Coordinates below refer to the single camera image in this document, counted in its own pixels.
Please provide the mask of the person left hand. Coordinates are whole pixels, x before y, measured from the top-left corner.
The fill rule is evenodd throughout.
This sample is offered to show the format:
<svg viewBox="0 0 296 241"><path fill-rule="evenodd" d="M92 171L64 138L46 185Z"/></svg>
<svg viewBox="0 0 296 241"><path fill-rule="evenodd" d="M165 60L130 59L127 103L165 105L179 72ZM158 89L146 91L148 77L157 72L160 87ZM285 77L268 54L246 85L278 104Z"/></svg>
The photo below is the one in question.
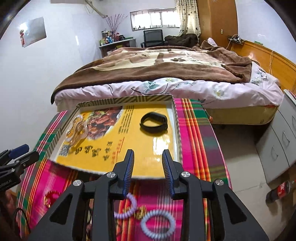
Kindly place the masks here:
<svg viewBox="0 0 296 241"><path fill-rule="evenodd" d="M12 225L14 213L15 213L15 193L11 190L6 190L5 192L1 192L1 217L6 221L9 225Z"/></svg>

